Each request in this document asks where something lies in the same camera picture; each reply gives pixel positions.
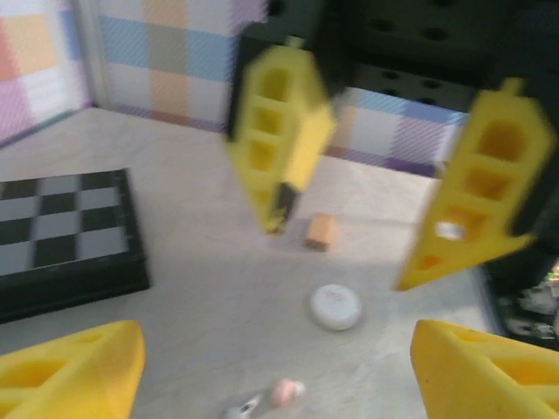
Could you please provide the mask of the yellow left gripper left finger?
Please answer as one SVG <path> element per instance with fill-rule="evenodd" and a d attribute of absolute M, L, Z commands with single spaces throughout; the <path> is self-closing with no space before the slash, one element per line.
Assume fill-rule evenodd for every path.
<path fill-rule="evenodd" d="M 1 356 L 1 417 L 129 418 L 143 373 L 138 322 L 121 320 Z"/>

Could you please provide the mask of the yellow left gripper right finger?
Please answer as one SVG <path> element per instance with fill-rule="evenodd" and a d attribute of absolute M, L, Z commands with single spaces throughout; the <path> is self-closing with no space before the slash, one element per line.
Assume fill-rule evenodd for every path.
<path fill-rule="evenodd" d="M 411 365 L 430 418 L 558 416 L 558 354 L 552 350 L 421 319 Z"/>

